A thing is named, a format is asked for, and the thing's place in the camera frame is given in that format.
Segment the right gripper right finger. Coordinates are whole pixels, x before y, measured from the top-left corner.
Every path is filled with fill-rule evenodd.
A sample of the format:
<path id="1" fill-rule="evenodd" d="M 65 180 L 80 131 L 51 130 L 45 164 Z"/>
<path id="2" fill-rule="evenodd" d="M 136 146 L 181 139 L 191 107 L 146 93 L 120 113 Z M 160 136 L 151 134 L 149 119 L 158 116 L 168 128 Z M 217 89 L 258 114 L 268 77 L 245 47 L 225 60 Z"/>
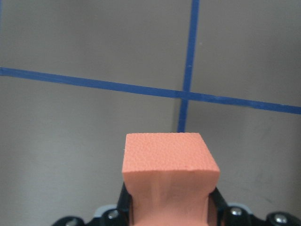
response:
<path id="1" fill-rule="evenodd" d="M 212 226 L 254 226 L 252 217 L 243 207 L 229 205 L 217 187 L 211 192 Z"/>

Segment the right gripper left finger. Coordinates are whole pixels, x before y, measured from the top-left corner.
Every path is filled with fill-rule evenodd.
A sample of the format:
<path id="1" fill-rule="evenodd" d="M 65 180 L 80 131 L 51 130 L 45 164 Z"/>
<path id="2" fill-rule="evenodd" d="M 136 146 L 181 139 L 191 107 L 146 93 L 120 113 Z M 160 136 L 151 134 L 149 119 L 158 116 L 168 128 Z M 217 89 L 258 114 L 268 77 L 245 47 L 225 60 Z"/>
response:
<path id="1" fill-rule="evenodd" d="M 96 209 L 94 221 L 96 226 L 129 226 L 131 195 L 123 183 L 116 204 L 108 204 Z"/>

